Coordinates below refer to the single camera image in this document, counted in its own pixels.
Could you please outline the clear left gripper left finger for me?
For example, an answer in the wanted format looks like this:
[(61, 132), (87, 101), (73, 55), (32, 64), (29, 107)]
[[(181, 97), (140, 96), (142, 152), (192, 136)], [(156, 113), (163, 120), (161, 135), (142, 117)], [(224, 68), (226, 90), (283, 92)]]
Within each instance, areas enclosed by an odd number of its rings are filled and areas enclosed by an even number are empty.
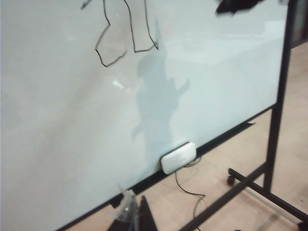
[(115, 209), (115, 220), (129, 223), (129, 231), (138, 230), (138, 203), (133, 190), (124, 190), (120, 184), (118, 185), (123, 198), (120, 205)]

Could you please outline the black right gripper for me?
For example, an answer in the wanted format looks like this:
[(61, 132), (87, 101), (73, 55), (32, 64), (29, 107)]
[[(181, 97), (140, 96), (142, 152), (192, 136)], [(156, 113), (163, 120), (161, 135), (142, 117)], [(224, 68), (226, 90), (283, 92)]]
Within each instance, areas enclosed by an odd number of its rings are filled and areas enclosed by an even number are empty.
[(230, 13), (234, 15), (237, 12), (249, 11), (262, 2), (263, 0), (221, 0), (216, 8), (215, 14)]

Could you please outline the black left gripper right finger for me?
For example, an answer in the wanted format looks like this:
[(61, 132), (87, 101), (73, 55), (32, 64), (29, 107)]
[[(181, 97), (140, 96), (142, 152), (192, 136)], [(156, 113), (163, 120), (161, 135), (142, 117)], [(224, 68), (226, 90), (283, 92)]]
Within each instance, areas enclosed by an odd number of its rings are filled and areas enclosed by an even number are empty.
[(141, 202), (139, 206), (139, 230), (158, 231), (149, 204), (144, 195), (141, 197)]

